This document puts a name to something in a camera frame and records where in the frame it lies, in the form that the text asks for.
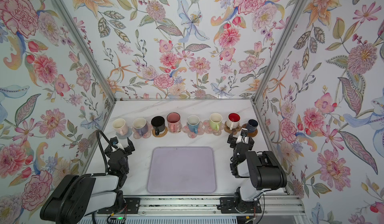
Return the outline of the brown wooden round coaster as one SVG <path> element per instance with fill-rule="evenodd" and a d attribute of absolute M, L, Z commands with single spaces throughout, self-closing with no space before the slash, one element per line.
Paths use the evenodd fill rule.
<path fill-rule="evenodd" d="M 255 137 L 258 134 L 258 129 L 256 129 L 254 132 L 248 133 L 248 137 Z"/>

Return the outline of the dark navy small mug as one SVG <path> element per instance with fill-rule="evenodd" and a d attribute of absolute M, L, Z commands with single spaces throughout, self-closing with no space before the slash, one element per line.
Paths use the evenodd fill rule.
<path fill-rule="evenodd" d="M 259 126 L 259 123 L 257 120 L 254 120 L 254 119 L 248 120 L 246 125 L 248 133 L 249 134 L 254 133 L 257 130 L 258 126 Z"/>

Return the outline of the red inside white mug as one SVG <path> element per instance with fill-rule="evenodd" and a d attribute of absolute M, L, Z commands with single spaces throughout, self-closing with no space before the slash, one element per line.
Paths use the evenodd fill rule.
<path fill-rule="evenodd" d="M 226 126 L 229 128 L 229 130 L 233 130 L 238 128 L 240 124 L 241 117 L 237 113 L 230 113 L 228 115 L 228 120 L 226 121 Z"/>

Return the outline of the cream mug pink handle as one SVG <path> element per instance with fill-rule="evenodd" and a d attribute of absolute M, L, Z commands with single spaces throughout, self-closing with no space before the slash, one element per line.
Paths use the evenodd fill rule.
<path fill-rule="evenodd" d="M 121 136 L 124 136 L 129 132 L 129 127 L 125 119 L 119 118 L 114 120 L 112 126 L 114 130 Z"/>

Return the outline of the grey round coaster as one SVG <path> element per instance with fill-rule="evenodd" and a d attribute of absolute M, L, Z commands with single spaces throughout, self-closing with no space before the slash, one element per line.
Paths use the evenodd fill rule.
<path fill-rule="evenodd" d="M 128 127 L 128 132 L 125 135 L 121 135 L 119 132 L 116 132 L 116 136 L 120 140 L 124 140 L 126 138 L 129 138 L 133 134 L 133 131 L 130 127 Z"/>

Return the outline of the cream mug green handle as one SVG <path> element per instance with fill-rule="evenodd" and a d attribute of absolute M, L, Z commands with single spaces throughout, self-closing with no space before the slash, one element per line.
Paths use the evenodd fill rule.
<path fill-rule="evenodd" d="M 210 127 L 213 131 L 219 131 L 221 129 L 221 124 L 222 124 L 223 117 L 219 113 L 212 113 L 210 115 Z"/>

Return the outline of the cream mug purple handle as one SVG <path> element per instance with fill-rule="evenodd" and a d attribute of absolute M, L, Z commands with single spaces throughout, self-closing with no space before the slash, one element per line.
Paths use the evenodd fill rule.
<path fill-rule="evenodd" d="M 143 137 L 149 130 L 147 121 L 144 118 L 135 119 L 133 121 L 133 128 L 141 137 Z"/>

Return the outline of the woven tan round coaster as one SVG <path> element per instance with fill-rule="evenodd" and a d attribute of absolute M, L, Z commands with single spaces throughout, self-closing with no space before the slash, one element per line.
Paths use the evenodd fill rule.
<path fill-rule="evenodd" d="M 164 136 L 167 134 L 167 132 L 168 132 L 168 128 L 165 127 L 165 129 L 164 129 L 162 132 L 160 132 L 158 135 L 156 135 L 156 131 L 155 131 L 155 129 L 152 129 L 152 135 L 153 135 L 154 137 L 156 137 L 156 138 L 164 137 Z"/>

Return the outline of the black mug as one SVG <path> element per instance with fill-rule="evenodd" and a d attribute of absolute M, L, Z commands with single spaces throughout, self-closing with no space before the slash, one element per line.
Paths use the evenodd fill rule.
<path fill-rule="evenodd" d="M 155 136 L 159 136 L 166 129 L 165 119 L 162 116 L 153 117 L 151 120 L 151 125 L 155 131 Z"/>

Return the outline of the white mug blue handle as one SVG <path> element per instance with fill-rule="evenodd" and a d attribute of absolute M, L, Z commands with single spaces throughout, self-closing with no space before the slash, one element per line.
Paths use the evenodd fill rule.
<path fill-rule="evenodd" d="M 191 133 L 198 134 L 200 118 L 196 115 L 191 115 L 187 118 L 187 125 Z"/>

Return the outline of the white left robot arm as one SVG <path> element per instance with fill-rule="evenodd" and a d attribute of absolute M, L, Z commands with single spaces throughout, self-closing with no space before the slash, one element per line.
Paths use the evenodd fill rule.
<path fill-rule="evenodd" d="M 117 146 L 118 139 L 111 138 L 102 156 L 107 160 L 106 171 L 96 174 L 66 175 L 50 195 L 40 211 L 40 218 L 55 224 L 77 224 L 87 215 L 96 213 L 127 214 L 139 200 L 124 198 L 121 188 L 129 173 L 128 156 L 135 151 L 128 139 L 124 148 Z"/>

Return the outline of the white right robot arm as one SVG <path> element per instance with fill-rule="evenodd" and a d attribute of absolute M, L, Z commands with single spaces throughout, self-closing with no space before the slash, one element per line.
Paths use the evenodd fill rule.
<path fill-rule="evenodd" d="M 227 143 L 233 149 L 230 159 L 232 175 L 246 179 L 234 194 L 235 202 L 256 201 L 266 192 L 286 187 L 287 175 L 274 153 L 253 151 L 255 141 L 247 129 L 230 133 Z"/>

